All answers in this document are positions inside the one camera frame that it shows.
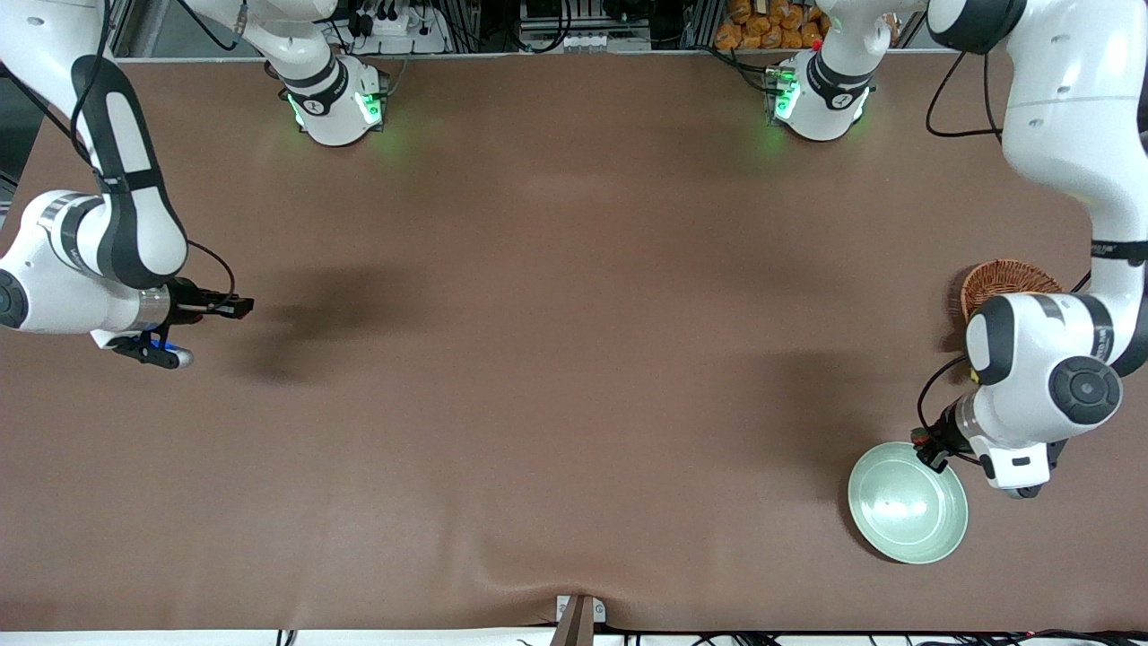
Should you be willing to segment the pale green round plate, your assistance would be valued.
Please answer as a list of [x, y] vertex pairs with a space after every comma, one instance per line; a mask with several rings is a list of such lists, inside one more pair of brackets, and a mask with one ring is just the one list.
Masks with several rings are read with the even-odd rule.
[[850, 470], [848, 509], [872, 548], [905, 565], [951, 557], [970, 519], [957, 475], [934, 473], [903, 441], [885, 442], [858, 458]]

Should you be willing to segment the brown wicker basket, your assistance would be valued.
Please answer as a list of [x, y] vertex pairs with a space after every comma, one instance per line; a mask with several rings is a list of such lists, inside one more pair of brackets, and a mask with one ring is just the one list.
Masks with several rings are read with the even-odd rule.
[[978, 308], [996, 295], [1058, 291], [1063, 291], [1062, 285], [1044, 268], [1027, 262], [998, 258], [969, 268], [957, 282], [956, 297], [964, 322], [968, 322]]

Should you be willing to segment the white power strip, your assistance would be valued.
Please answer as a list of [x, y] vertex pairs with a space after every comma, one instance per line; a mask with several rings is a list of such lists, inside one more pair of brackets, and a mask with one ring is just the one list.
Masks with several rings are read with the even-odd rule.
[[352, 37], [429, 37], [447, 17], [422, 0], [346, 0]]

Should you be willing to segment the large table cover mat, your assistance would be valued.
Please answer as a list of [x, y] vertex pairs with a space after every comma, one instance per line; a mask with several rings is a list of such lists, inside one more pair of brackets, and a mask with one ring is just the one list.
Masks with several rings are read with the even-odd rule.
[[1148, 371], [1018, 503], [956, 462], [934, 565], [850, 523], [952, 291], [1071, 286], [1089, 228], [883, 62], [833, 143], [707, 55], [417, 60], [381, 134], [300, 134], [259, 63], [124, 65], [173, 205], [256, 302], [164, 371], [0, 330], [0, 630], [541, 623], [1148, 630]]

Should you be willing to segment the pile of golden bread rolls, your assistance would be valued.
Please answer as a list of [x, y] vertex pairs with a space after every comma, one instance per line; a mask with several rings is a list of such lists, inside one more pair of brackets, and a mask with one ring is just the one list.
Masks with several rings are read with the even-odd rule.
[[830, 28], [815, 0], [723, 0], [713, 48], [819, 48]]

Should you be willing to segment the white connector strip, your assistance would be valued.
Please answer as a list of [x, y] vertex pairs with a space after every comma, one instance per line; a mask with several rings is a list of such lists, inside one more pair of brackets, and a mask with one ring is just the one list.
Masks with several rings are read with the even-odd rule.
[[647, 30], [607, 30], [607, 29], [571, 29], [559, 45], [553, 42], [561, 36], [556, 26], [542, 29], [517, 30], [517, 39], [523, 50], [542, 50], [549, 48], [553, 54], [597, 54], [649, 52], [656, 44], [647, 39]]

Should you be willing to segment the metal table clamp bracket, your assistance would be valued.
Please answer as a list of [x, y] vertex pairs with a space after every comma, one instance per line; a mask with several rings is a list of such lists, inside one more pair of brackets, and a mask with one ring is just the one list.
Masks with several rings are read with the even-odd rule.
[[606, 606], [591, 596], [558, 596], [556, 630], [550, 646], [594, 646], [597, 626], [605, 624]]

